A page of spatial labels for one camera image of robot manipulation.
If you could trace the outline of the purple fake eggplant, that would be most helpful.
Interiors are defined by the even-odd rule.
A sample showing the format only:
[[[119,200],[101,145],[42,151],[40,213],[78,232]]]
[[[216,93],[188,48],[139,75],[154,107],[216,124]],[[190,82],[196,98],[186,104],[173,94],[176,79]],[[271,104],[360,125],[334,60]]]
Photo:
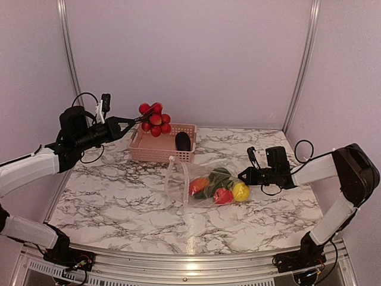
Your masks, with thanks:
[[[186,132],[179,132],[175,136],[175,145],[177,151],[191,151],[192,144],[189,135]]]

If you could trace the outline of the red fake strawberries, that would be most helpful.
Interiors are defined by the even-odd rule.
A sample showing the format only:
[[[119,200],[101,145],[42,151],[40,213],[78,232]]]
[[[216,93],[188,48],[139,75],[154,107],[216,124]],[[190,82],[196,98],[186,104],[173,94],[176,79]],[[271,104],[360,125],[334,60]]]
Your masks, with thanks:
[[[150,133],[154,138],[171,133],[171,117],[163,113],[163,105],[160,102],[151,105],[144,102],[138,110],[140,116],[137,122],[144,132]]]

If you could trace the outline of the red fake pepper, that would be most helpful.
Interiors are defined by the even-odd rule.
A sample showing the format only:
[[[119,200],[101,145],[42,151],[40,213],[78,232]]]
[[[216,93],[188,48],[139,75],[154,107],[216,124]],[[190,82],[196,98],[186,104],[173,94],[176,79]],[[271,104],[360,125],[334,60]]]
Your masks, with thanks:
[[[210,180],[208,178],[197,178],[189,184],[189,195],[193,196],[197,192],[202,191],[209,186]]]

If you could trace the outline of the yellow fake lemon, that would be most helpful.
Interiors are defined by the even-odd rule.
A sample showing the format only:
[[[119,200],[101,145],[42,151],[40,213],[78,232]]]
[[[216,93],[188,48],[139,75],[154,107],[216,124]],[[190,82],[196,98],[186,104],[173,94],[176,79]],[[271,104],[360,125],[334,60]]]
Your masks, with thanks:
[[[244,202],[248,199],[250,195],[249,186],[245,185],[243,182],[236,183],[233,186],[233,198],[237,202]]]

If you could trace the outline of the green fake cucumber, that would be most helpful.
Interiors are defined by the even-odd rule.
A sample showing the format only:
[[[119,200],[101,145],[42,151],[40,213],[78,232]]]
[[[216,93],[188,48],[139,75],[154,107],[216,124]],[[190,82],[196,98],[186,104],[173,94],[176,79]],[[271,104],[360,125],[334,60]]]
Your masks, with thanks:
[[[207,186],[202,191],[197,192],[196,194],[194,194],[193,198],[195,198],[197,200],[204,200],[204,199],[211,198],[211,197],[214,196],[217,188],[218,188],[217,185]]]

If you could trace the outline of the green fake vegetable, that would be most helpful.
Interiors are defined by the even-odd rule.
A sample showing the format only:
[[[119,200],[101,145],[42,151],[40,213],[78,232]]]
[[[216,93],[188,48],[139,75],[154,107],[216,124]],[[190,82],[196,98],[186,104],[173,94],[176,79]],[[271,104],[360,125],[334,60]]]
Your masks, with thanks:
[[[217,167],[208,176],[211,185],[221,184],[230,188],[233,185],[232,174],[224,167]]]

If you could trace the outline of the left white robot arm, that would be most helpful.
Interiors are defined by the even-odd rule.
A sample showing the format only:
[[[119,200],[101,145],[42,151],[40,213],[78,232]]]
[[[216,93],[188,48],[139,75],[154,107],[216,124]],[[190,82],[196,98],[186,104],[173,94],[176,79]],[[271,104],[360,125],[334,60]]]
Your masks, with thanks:
[[[82,106],[72,106],[60,115],[61,129],[56,141],[37,151],[1,164],[1,197],[17,188],[46,176],[64,173],[82,159],[91,148],[121,139],[137,124],[137,119],[94,116]],[[63,242],[65,236],[52,227],[1,209],[1,235],[52,249],[51,254],[62,265],[75,260],[75,252]]]

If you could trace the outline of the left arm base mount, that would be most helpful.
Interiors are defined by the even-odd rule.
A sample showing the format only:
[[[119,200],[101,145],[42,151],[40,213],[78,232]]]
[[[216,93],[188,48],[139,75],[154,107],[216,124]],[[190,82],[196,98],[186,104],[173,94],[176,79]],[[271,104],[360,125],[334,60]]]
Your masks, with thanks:
[[[78,264],[82,261],[86,263],[82,268],[86,271],[90,271],[93,266],[95,253],[91,251],[79,250],[70,247],[69,237],[61,230],[46,223],[46,226],[50,227],[58,235],[57,241],[53,248],[46,248],[43,258],[46,261],[65,266],[69,270],[78,268]]]

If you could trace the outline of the clear zip top bag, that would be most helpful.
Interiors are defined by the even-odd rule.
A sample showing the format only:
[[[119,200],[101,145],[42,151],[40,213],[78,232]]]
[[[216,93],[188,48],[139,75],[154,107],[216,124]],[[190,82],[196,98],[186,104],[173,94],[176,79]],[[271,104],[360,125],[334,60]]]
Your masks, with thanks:
[[[164,180],[168,198],[184,207],[212,208],[243,203],[251,195],[250,187],[238,178],[237,161],[215,161],[205,165],[169,157]]]

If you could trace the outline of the right aluminium frame post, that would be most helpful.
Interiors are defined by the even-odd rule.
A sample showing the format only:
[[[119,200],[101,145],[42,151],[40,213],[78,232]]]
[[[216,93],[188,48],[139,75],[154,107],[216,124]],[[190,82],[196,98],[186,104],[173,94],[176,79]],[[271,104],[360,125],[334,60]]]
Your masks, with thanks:
[[[304,49],[302,53],[301,63],[299,65],[295,86],[291,101],[289,103],[286,117],[283,122],[282,131],[287,134],[291,128],[293,118],[296,113],[298,101],[301,98],[304,80],[307,74],[308,66],[313,54],[313,48],[316,41],[316,33],[318,28],[318,18],[320,14],[321,0],[311,1],[310,16],[308,19],[307,35],[305,38]]]

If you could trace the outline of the aluminium frame post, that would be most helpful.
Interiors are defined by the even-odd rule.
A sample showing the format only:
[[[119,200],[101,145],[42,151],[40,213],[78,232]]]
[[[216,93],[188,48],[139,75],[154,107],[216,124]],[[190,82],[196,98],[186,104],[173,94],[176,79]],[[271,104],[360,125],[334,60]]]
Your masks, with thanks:
[[[287,134],[291,128],[293,118],[296,113],[298,101],[301,98],[304,80],[307,74],[308,66],[313,54],[313,48],[316,41],[316,33],[318,28],[318,18],[320,14],[321,0],[311,1],[310,16],[308,19],[307,35],[305,38],[304,49],[302,53],[301,63],[299,65],[295,86],[291,101],[289,103],[286,117],[283,122],[282,131]]]
[[[73,47],[70,38],[70,29],[68,22],[67,6],[65,0],[57,0],[58,18],[61,34],[63,37],[64,53],[67,62],[69,77],[74,91],[74,96],[82,93],[80,81],[77,74],[76,63],[74,59]]]

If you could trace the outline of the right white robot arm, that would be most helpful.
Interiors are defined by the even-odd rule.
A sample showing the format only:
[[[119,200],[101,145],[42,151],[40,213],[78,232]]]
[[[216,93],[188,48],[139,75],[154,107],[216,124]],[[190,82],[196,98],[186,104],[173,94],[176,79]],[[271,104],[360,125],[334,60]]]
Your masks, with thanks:
[[[254,148],[247,150],[251,166],[238,174],[246,185],[294,189],[309,185],[337,189],[334,203],[323,218],[301,239],[295,262],[307,267],[318,257],[318,249],[343,230],[358,209],[371,197],[380,184],[380,172],[358,144],[350,144],[291,167],[284,147],[266,149],[267,166],[261,167]]]

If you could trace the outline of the red fake tomato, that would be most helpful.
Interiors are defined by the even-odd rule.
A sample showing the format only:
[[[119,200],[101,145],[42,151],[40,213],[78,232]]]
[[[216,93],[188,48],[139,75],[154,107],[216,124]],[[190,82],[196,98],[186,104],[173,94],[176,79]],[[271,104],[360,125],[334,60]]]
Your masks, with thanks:
[[[217,205],[226,205],[233,202],[233,193],[229,189],[218,188],[213,196],[213,201]]]

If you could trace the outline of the pink perforated plastic basket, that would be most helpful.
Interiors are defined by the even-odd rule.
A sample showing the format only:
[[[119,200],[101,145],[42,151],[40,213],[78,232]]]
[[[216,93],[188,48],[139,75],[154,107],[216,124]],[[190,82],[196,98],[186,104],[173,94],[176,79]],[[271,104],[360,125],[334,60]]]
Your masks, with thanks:
[[[190,151],[179,151],[175,137],[179,132],[186,133],[190,138]],[[197,126],[193,124],[172,123],[171,133],[154,138],[150,132],[144,132],[140,124],[130,138],[129,151],[132,160],[154,163],[168,163],[172,156],[176,161],[192,163],[196,149]]]

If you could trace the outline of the front aluminium rail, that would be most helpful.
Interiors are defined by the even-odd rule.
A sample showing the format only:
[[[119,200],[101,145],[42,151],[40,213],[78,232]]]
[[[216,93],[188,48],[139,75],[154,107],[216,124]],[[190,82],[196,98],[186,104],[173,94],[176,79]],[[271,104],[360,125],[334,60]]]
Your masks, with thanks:
[[[303,276],[317,274],[317,285],[358,285],[342,240],[324,248],[323,265],[280,273],[278,250],[234,254],[150,254],[108,250],[74,244],[94,253],[92,270],[64,273],[64,268],[43,260],[36,247],[25,245],[10,285],[297,285]]]

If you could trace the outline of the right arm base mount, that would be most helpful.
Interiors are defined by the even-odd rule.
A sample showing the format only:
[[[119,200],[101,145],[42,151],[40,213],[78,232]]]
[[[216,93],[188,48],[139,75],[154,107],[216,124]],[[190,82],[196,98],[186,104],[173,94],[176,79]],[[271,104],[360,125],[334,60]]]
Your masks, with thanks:
[[[301,239],[300,249],[273,256],[272,263],[279,273],[297,271],[326,263],[323,245],[317,245],[307,232]]]

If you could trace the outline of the left aluminium frame post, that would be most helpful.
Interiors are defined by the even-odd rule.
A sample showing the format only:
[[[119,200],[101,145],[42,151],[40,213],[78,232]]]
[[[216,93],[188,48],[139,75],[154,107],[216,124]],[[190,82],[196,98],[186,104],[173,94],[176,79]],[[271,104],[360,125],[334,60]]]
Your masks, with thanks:
[[[57,0],[58,18],[61,34],[63,37],[64,53],[67,62],[69,77],[74,91],[74,96],[82,93],[80,81],[77,74],[76,63],[74,59],[73,47],[70,38],[70,29],[68,22],[67,6],[65,0]]]

